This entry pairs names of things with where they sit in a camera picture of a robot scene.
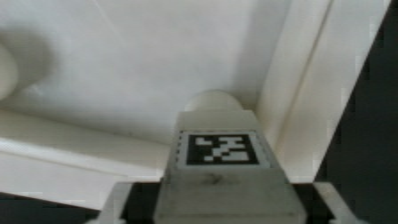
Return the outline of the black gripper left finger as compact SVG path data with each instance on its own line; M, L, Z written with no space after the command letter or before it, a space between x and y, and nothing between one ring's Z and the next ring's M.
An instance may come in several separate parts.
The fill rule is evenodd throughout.
M86 224L155 224L159 182L118 182L100 215Z

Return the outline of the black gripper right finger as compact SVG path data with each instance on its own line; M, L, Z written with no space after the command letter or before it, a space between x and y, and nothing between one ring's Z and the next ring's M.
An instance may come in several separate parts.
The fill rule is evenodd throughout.
M354 214L331 182L296 183L305 205L306 224L370 224Z

